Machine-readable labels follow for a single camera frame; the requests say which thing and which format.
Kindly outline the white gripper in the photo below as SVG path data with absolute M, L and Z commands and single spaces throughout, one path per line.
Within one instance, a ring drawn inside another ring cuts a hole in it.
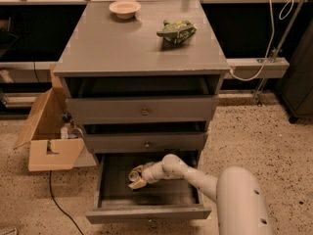
M 129 187 L 132 190 L 137 190 L 145 187 L 147 183 L 153 184 L 164 179 L 165 175 L 161 162 L 140 164 L 128 174 L 128 179 L 132 182 Z

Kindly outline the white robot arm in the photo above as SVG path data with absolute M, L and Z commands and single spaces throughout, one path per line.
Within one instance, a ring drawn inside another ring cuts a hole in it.
M 131 189 L 160 180 L 184 179 L 216 204 L 219 235 L 274 235 L 260 185 L 242 167 L 228 167 L 215 177 L 168 154 L 160 162 L 134 167 L 128 179 Z

